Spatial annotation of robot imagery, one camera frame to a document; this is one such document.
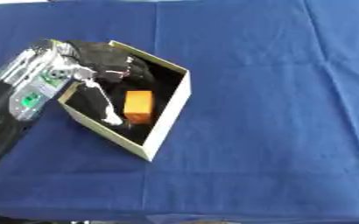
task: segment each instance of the robotic arm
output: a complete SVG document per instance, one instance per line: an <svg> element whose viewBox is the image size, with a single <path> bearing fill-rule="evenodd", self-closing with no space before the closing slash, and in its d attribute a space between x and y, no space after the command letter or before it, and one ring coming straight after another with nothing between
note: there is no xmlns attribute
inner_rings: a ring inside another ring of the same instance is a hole
<svg viewBox="0 0 359 224"><path fill-rule="evenodd" d="M153 82L143 61L105 43L39 41L0 68L0 158L39 118L48 101L71 80L95 105L98 119L111 126L127 122L115 112L96 78Z"/></svg>

